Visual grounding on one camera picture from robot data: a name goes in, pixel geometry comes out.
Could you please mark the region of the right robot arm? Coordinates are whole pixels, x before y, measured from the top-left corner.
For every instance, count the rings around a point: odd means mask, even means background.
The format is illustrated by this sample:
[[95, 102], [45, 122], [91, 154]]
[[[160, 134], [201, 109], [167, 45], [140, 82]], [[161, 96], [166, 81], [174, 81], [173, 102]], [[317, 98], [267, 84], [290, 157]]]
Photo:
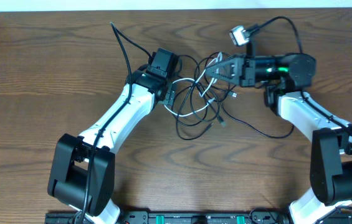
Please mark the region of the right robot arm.
[[310, 188], [288, 207], [289, 223], [324, 223], [352, 210], [352, 123], [315, 102], [316, 60], [303, 53], [233, 55], [206, 67], [205, 75], [240, 87], [262, 83], [265, 105], [311, 142]]

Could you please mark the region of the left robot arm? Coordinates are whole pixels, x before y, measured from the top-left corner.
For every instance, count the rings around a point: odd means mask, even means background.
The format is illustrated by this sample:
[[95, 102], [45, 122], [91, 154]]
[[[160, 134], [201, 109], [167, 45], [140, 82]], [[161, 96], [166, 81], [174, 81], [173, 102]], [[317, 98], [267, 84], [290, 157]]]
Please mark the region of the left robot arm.
[[119, 98], [78, 136], [64, 134], [55, 146], [47, 193], [76, 212], [47, 217], [50, 223], [115, 223], [120, 209], [112, 201], [115, 157], [139, 121], [157, 103], [168, 102], [179, 56], [165, 49], [127, 76]]

